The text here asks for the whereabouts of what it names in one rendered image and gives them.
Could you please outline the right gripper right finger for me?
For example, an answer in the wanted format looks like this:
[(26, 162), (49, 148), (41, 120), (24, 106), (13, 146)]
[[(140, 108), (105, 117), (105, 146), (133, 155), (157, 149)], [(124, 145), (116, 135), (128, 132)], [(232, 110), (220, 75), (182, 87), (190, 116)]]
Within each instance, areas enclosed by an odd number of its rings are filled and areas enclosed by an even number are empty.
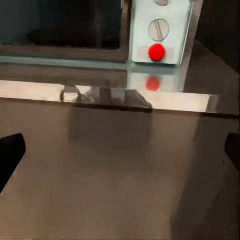
[(240, 173), (240, 134), (228, 133), (224, 151)]

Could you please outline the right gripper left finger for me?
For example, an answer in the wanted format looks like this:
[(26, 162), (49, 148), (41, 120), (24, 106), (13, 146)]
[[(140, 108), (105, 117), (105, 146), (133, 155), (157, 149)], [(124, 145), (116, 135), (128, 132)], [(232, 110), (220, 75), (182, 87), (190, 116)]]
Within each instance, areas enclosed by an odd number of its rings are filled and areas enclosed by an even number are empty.
[(0, 193), (26, 153), (22, 133), (0, 138)]

